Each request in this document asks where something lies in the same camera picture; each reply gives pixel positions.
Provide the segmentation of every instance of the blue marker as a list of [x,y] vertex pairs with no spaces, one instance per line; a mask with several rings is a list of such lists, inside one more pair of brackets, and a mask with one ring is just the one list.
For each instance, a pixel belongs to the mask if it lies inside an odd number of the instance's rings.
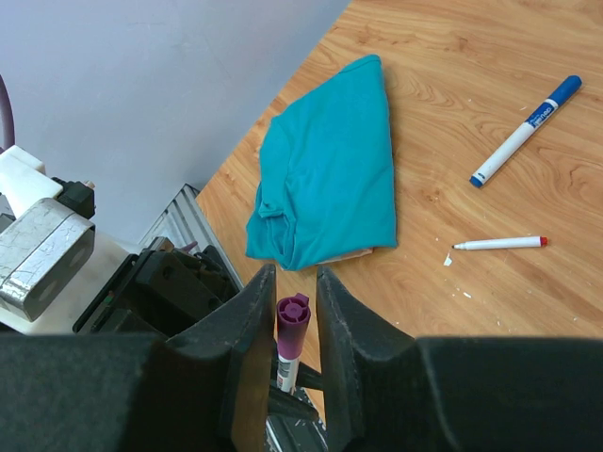
[[570,75],[559,85],[553,93],[548,96],[542,105],[522,123],[517,129],[511,134],[507,140],[500,145],[500,147],[490,155],[490,158],[484,162],[480,168],[473,173],[469,180],[471,184],[480,188],[483,186],[492,175],[498,171],[504,163],[509,160],[509,157],[517,151],[526,140],[531,137],[531,134],[536,132],[536,129],[540,127],[545,121],[559,108],[563,103],[572,97],[578,88],[582,85],[580,77],[577,75]]

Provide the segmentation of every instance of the wood grain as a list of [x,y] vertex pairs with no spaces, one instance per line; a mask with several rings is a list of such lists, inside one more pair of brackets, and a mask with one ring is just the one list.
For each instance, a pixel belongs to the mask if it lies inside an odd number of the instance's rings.
[[[207,184],[198,202],[245,282],[245,225],[270,118],[366,54],[390,102],[399,246],[332,265],[414,336],[603,336],[603,3],[356,0]],[[468,179],[567,76],[582,90],[482,190]],[[532,250],[453,251],[546,235]],[[278,273],[278,297],[315,294],[316,269]],[[316,320],[303,359],[319,368]],[[320,394],[312,393],[322,410]]]

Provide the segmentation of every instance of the purple marker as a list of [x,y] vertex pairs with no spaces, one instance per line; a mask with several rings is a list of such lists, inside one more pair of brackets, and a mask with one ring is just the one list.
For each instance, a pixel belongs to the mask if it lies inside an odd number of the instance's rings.
[[276,303],[276,327],[279,367],[276,385],[281,391],[293,393],[298,377],[303,338],[310,323],[310,299],[303,294],[281,299]]

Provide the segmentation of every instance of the teal cloth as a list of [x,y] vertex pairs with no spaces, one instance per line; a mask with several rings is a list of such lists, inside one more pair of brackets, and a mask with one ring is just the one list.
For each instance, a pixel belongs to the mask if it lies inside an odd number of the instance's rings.
[[381,60],[354,61],[272,119],[247,255],[298,270],[396,247],[394,168]]

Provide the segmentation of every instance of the white marker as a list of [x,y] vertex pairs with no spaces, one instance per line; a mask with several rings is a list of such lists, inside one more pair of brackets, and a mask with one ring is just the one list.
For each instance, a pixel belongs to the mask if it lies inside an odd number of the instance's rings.
[[540,248],[548,244],[546,237],[497,238],[494,240],[475,240],[454,245],[455,250],[497,250],[500,248]]
[[553,93],[548,96],[536,110],[506,139],[502,145],[490,155],[483,165],[473,173],[469,182],[480,188],[504,163],[517,151],[526,140],[540,127],[572,94],[582,85],[580,77],[570,75]]
[[310,323],[309,301],[306,295],[297,294],[276,303],[276,347],[279,353],[276,386],[290,394],[295,391],[303,339]]

